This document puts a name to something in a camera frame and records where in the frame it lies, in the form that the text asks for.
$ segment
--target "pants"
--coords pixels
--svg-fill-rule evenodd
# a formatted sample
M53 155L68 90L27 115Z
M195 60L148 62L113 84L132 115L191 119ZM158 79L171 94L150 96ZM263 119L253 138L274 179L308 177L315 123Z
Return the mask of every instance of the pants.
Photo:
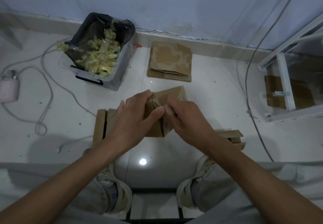
M323 209L323 162L259 164ZM0 164L0 210L66 166L66 164ZM248 196L218 165L213 165L192 194L197 206L205 214L192 220L190 224L266 223ZM106 205L107 195L94 179L59 215L55 223L124 224L120 220L102 216Z

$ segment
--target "baseboard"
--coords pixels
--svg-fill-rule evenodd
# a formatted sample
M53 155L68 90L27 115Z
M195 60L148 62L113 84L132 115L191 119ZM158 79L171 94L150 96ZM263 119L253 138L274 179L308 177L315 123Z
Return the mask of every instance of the baseboard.
M82 22L71 21L62 18L46 17L43 15L26 13L0 12L0 27L23 28L26 30L55 33L73 36L79 29ZM209 40L192 40L159 32L147 32L137 30L134 36L134 43L143 47L151 47L154 41L178 43L191 48L193 54L232 59L248 62L254 52L254 48L241 47L239 45ZM257 50L253 63L260 62L271 51Z

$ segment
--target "white tile floor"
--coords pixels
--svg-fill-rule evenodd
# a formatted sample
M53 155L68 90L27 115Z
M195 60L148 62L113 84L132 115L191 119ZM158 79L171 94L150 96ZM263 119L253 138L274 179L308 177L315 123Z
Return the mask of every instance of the white tile floor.
M25 30L14 30L14 33L23 44L23 51L0 40L1 70L7 64L40 55L52 43L66 38ZM61 59L66 58L61 52L48 54L45 62L53 78L70 89L79 102L93 113L102 108L117 108L121 99L147 89L160 91L184 85L188 99L198 104L213 128L239 129L246 142L244 153L255 161L269 161L246 113L245 96L241 88L247 67L245 62L193 55L192 82L187 83L148 78L146 71L149 53L149 48L136 49L119 91L107 90L76 79L70 71L60 67ZM40 67L39 59L14 68L20 70L28 65ZM264 72L260 72L252 64L248 91L253 114L258 118L256 123L274 160L323 160L323 118L278 124L264 122L264 113L272 111L264 98L264 75ZM8 107L22 118L38 120L49 100L48 87L42 76L34 70L23 73L20 83L19 100L8 104ZM71 163L91 144L91 138L88 138L68 144L61 153L57 153L57 147L63 141L92 135L95 118L79 108L70 94L52 81L50 84L54 91L54 101L44 120L48 127L45 136L35 134L34 124L19 122L0 108L0 161ZM194 174L196 162L201 156L201 152L187 145L172 131L166 138L144 138L138 146L117 160L115 172L119 179L131 187L176 187ZM142 158L147 160L146 165L139 164ZM174 202L174 196L158 198L158 203L162 206L155 205L154 198L150 196L138 195L135 199L139 202L146 200L147 204L138 205L139 209L132 214L133 218L166 218L163 215L169 212L168 206L172 206ZM199 214L186 210L184 213L187 217Z

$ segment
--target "cable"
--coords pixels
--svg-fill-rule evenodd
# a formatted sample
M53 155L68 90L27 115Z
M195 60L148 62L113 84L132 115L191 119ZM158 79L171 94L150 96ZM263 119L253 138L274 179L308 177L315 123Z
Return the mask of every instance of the cable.
M64 39L62 39L62 40L60 40L59 42L62 42L62 41L66 41L66 40L69 40L70 38L64 38ZM90 113L91 115L93 115L93 116L95 116L95 114L94 113L92 113L92 112L90 112L89 110L87 110L86 108L84 108L80 103L79 103L79 101L76 99L76 97L75 97L75 95L74 95L74 93L73 92L71 92L70 90L68 90L67 88L65 88L65 87L63 87L62 85L60 85L59 83L57 83L54 79L53 79L53 77L48 73L48 71L46 70L46 68L45 68L45 59L44 59L44 57L45 57L45 55L46 54L49 54L49 53L51 53L51 52L53 52L53 51L56 51L56 49L55 50L49 50L50 48L52 48L53 46L55 46L57 43L54 43L54 44L52 44L52 45L50 45L45 51L44 51L44 53L42 54L42 55L39 55L39 56L36 56L36 57L33 57L33 58L31 58L31 59L27 59L27 60L24 60L24 61L20 61L20 62L16 62L16 63L12 63L12 64L9 64L9 65L7 65L2 71L1 71L1 73L0 73L0 76L2 76L3 74L4 74L4 72L8 69L8 68L10 68L10 67L12 67L12 66L14 66L14 65L18 65L18 64L21 64L21 63L27 63L27 62L30 62L30 61L33 61L33 60L35 60L35 59L37 59L37 58L41 58L40 59L40 63L41 63L41 66L42 66L42 69L43 69L43 71L41 71L38 67L35 67L35 66L27 66L27 67L25 67L25 68L23 68L22 70L20 70L19 72L18 72L18 74L17 74L17 76L20 76L21 74L22 74L22 72L24 72L24 71L26 71L27 69L30 69L30 68L34 68L34 69L36 69L38 72L40 72L42 75L43 75L43 78L45 79L45 81L46 81L46 83L47 83L47 85L48 85L48 87L49 87L49 90L50 90L50 99L49 99L49 101L48 101L48 103L47 103L47 105L46 105L46 107L45 107L45 109L44 109L44 111L42 112L42 114L41 114L41 116L40 116L40 118L38 119L38 121L33 121L33 120L26 120L26 119L22 119L22 118L20 118L20 117L18 117L18 116L16 116L13 112L11 112L8 108L7 108L7 106L4 104L4 103L2 103L1 105L2 105L2 107L4 108L4 110L10 115L10 116L12 116L12 117L14 117L15 119L17 119L17 120L19 120L19 121L22 121L22 122L26 122L26 123L34 123L34 124L36 124L36 126L35 126L35 133L37 134L37 135L39 135L39 136L44 136L46 133L47 133L47 126L43 123L43 120L44 120L44 117L45 117L45 115L47 114L47 112L48 112L48 109L49 109L49 107L50 107L50 105L51 105L51 103L53 102L53 99L54 99L54 93L53 93L53 89L52 89L52 87L51 87L51 85L50 85L50 83L49 83L49 81L48 81L48 79L46 78L46 75L45 74L47 74L50 78L51 78L51 80L55 83L55 84L57 84L59 87L61 87L62 89L64 89L65 91L67 91L67 92L69 92L72 96L73 96L73 98L75 99L75 102L83 109L83 110L85 110L86 112L88 112L88 113ZM70 143L70 142L76 142L76 141L79 141L79 140L83 140L83 139L86 139L86 138L89 138L89 137L92 137L92 136L86 136L86 137L82 137L82 138L79 138L79 139L72 139L72 140L68 140L68 141L65 141L65 142L63 142L60 146L59 146L59 148L58 148L58 153L61 151L61 149L62 149L62 147L63 147L63 145L64 144L66 144L66 143Z
M255 119L254 119L254 117L253 117L253 115L252 115L252 112L251 112L251 108L250 108L250 105L249 105L248 92L247 92L247 77L248 77L248 71L249 71L249 67L250 67L251 61L252 61L252 59L254 58L254 55L255 55L256 51L258 50L259 46L260 46L260 45L261 45L261 43L264 41L264 39L267 37L267 35L270 33L270 31L274 28L274 26L276 25L276 23L278 22L278 20L281 18L282 14L285 12L286 8L288 7L288 5L290 4L290 2L291 2L291 1L292 1L292 0L288 0L288 1L287 1L286 5L285 5L285 6L284 6L284 8L282 9L281 13L280 13L280 14L279 14L279 16L277 17L276 21L275 21L275 22L273 23L273 25L269 28L269 30L267 31L267 33L264 35L264 37L261 39L261 41L260 41L260 42L259 42L259 44L257 45L257 47L256 47L255 51L253 52L253 54L252 54L252 56L251 56L251 59L250 59L250 61L249 61L248 67L247 67L247 71L246 71L246 73L245 73L245 83L244 83L244 84L245 84L245 95L246 95L246 100L247 100L247 108L248 108L248 111L249 111L249 113L250 113L250 117L251 117L251 119L252 119L252 122L254 123L254 126L255 126L255 128L256 128L256 131L257 131L257 133L258 133L259 139L260 139L260 141L261 141L261 143L262 143L262 145L263 145L263 147L264 147L264 149L265 149L265 151L266 151L267 155L269 156L269 158L270 158L270 160L271 160L272 162L274 162L274 160L273 160L273 158L271 157L271 155L269 154L269 152L268 152L268 150L267 150L267 148L266 148L266 146L265 146L265 144L264 144L264 141L263 141L263 139L262 139L262 137L261 137L261 134L260 134L260 132L259 132L259 130L258 130L258 127L257 127L257 125L256 125Z

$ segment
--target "sneaker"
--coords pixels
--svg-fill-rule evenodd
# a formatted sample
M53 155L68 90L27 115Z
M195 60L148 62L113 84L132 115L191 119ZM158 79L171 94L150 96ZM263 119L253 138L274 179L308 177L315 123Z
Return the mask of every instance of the sneaker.
M107 211L108 214L116 214L122 211L128 212L130 210L132 204L132 191L127 184L114 176L113 163L110 163L97 175L97 180L101 185L108 188L114 183L117 185L118 199L115 207L111 211Z
M214 165L215 162L213 159L207 155L203 155L198 161L196 166L195 175L183 181L177 188L176 191L176 201L177 205L180 208L186 207L189 209L197 209L197 206L194 204L192 195L191 195L191 184L192 181L196 178L202 178L209 171L209 169Z

